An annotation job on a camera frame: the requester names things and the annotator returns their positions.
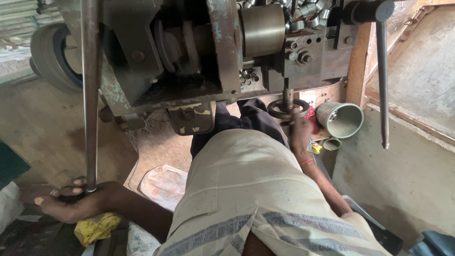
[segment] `dark trousers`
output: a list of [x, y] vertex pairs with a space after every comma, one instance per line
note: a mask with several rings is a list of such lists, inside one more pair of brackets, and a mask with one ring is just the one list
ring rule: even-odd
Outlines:
[[217, 103], [215, 111], [215, 127], [209, 133], [193, 136], [191, 156], [193, 159], [207, 142], [217, 133], [229, 129], [257, 130], [267, 134], [289, 148], [288, 139], [277, 121], [268, 114], [264, 102], [258, 98], [237, 101], [240, 118], [231, 116], [226, 103]]

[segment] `beige shirt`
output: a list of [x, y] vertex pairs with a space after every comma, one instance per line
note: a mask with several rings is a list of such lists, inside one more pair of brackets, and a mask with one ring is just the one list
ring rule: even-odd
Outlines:
[[226, 130], [193, 160], [167, 241], [154, 255], [238, 256], [249, 232], [278, 256], [389, 255], [363, 217], [331, 210], [280, 142]]

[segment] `hand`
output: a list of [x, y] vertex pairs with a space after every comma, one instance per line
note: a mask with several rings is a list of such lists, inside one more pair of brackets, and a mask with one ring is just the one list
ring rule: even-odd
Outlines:
[[292, 110], [291, 119], [291, 151], [299, 163], [311, 158], [307, 146], [310, 141], [310, 135], [313, 132], [313, 125], [308, 120], [300, 116], [300, 109]]
[[40, 205], [43, 213], [49, 214], [64, 223], [76, 223], [80, 220], [111, 211], [112, 198], [122, 195], [126, 189], [118, 182], [108, 181], [97, 185], [96, 191], [79, 201], [69, 204], [62, 202], [59, 196], [77, 196], [84, 192], [86, 179], [79, 177], [70, 180], [61, 189], [55, 189], [48, 196], [35, 198], [35, 203]]

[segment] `metal wheel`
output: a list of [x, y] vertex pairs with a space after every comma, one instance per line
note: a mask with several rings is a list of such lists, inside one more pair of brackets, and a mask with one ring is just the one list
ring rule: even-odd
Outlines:
[[[280, 107], [281, 104], [282, 104], [282, 100], [272, 101], [267, 106], [268, 113], [271, 116], [273, 116], [274, 118], [290, 120], [292, 117], [291, 112], [280, 112], [280, 111], [275, 110], [275, 107], [279, 107], [281, 109], [281, 107]], [[294, 99], [294, 105], [302, 107], [302, 110], [300, 110], [300, 113], [299, 113], [300, 116], [302, 116], [302, 117], [306, 116], [308, 114], [308, 112], [310, 111], [310, 104], [308, 104], [306, 101]]]
[[82, 75], [74, 72], [65, 57], [66, 24], [44, 26], [31, 38], [30, 64], [33, 71], [51, 85], [66, 93], [82, 92]]

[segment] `corrugated metal sheet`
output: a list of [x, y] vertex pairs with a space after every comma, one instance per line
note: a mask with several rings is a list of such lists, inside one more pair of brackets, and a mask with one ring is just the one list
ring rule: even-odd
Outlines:
[[39, 4], [37, 0], [0, 0], [0, 62], [16, 56], [16, 50], [26, 56], [30, 52], [33, 32], [55, 22], [64, 22], [55, 4], [46, 5], [44, 1]]

